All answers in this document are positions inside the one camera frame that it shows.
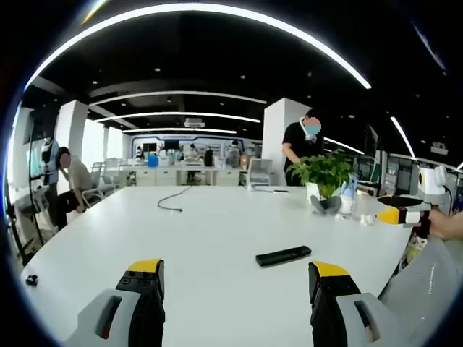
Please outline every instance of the small white object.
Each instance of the small white object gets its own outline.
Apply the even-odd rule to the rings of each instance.
[[[318,189],[318,184],[308,182],[305,186],[307,187],[307,200],[309,204],[312,204],[312,202],[310,201],[310,197],[312,195],[315,195],[315,197],[320,200],[320,190]]]

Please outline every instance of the human hand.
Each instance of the human hand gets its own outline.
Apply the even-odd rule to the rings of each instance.
[[[454,231],[451,224],[451,217],[442,213],[438,209],[431,209],[429,211],[430,230],[432,235],[441,239],[449,240],[454,238]]]

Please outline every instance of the led light strip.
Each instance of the led light strip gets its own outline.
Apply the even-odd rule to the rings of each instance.
[[[146,93],[136,93],[136,94],[127,94],[121,96],[115,96],[113,98],[108,98],[105,100],[97,101],[96,103],[91,103],[89,106],[96,106],[102,103],[110,103],[112,101],[118,100],[125,100],[130,98],[140,98],[143,96],[154,96],[154,95],[209,95],[209,96],[220,96],[222,98],[233,98],[233,99],[240,99],[245,101],[251,101],[253,103],[263,103],[264,105],[267,104],[267,101],[248,98],[247,96],[241,95],[233,95],[233,94],[224,94],[224,93],[215,93],[215,92],[201,92],[197,90],[167,90],[163,92],[146,92]]]
[[[400,126],[399,122],[397,121],[396,117],[391,117],[392,123],[396,126],[397,130],[399,130],[400,135],[402,136],[402,139],[404,139],[405,145],[408,147],[408,151],[410,151],[410,155],[412,156],[413,159],[415,159],[415,154],[413,153],[412,146],[410,145],[410,142],[408,142],[407,136],[405,136],[404,130]]]
[[[339,141],[330,139],[329,137],[325,137],[325,141],[335,143],[335,144],[337,144],[338,146],[342,146],[342,147],[348,148],[348,149],[353,150],[354,152],[357,152],[357,153],[359,153],[359,154],[365,154],[365,153],[362,152],[361,150],[357,150],[357,149],[355,149],[355,148],[353,148],[353,147],[350,147],[350,146],[348,146],[348,145],[345,145],[345,144],[342,143],[342,142],[339,142]]]
[[[206,128],[148,128],[124,130],[123,132],[221,132],[223,134],[236,134],[234,130],[206,129]]]
[[[259,119],[246,118],[240,116],[230,116],[228,114],[219,114],[219,113],[204,113],[204,112],[182,112],[182,111],[165,111],[165,112],[146,112],[146,113],[133,113],[125,114],[122,116],[112,116],[99,119],[96,122],[101,123],[103,121],[111,121],[113,119],[123,119],[123,118],[137,118],[144,116],[205,116],[205,117],[219,117],[219,118],[228,118],[236,119],[239,121],[252,121],[254,123],[260,123]]]
[[[319,40],[315,39],[313,36],[304,33],[303,31],[289,25],[281,20],[260,14],[254,11],[249,11],[246,9],[240,9],[239,7],[231,7],[225,5],[217,4],[201,4],[201,3],[184,3],[184,4],[164,4],[164,5],[155,5],[150,7],[143,7],[141,9],[135,9],[133,11],[128,11],[125,13],[118,14],[117,16],[108,18],[103,22],[89,27],[88,29],[77,34],[73,38],[70,38],[62,46],[58,47],[50,56],[48,56],[42,64],[37,68],[37,70],[27,81],[25,90],[29,87],[30,83],[48,66],[58,58],[61,54],[67,51],[69,48],[73,47],[76,43],[79,43],[84,38],[97,33],[100,30],[103,30],[107,27],[115,25],[126,20],[130,20],[137,17],[146,16],[149,14],[157,13],[167,13],[167,12],[190,12],[190,11],[199,11],[199,12],[214,12],[222,14],[230,14],[232,16],[248,18],[249,20],[255,20],[256,22],[261,22],[271,27],[276,27],[280,30],[285,31],[288,34],[296,36],[297,38],[309,43],[311,46],[315,47],[319,51],[323,52],[336,63],[341,65],[348,73],[350,73],[364,88],[370,89],[371,85],[368,81],[356,70],[352,65],[350,65],[344,58],[338,55],[335,51],[329,48],[324,43],[321,43]]]

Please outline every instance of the black cable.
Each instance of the black cable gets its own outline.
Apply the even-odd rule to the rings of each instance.
[[[169,195],[168,197],[163,197],[162,199],[160,199],[158,201],[158,207],[159,208],[162,208],[163,210],[169,210],[169,211],[177,211],[177,212],[183,212],[183,209],[182,208],[170,208],[170,207],[164,207],[164,206],[161,206],[161,202],[163,201],[166,201],[172,197],[178,197],[179,195],[185,193],[188,189],[190,189],[191,187],[193,186],[188,186],[188,188],[186,189],[183,189],[180,193],[176,193],[176,194],[173,194],[173,195]]]
[[[451,206],[452,204],[454,203],[454,197],[452,196],[451,194],[451,191],[449,188],[447,188],[447,186],[443,186],[443,188],[446,190],[446,192],[449,192],[449,195],[450,195],[450,206],[449,206],[449,215],[451,213]]]

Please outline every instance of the white table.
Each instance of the white table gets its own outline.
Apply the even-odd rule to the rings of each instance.
[[[76,218],[22,272],[38,275],[25,292],[46,326],[65,340],[77,314],[115,288],[133,262],[166,264],[164,347],[310,346],[309,261],[347,269],[359,289],[378,295],[407,244],[409,229],[361,226],[313,214],[305,189],[291,194],[243,187],[126,187]],[[370,197],[359,209],[384,209]],[[255,255],[309,246],[303,260],[263,269]]]

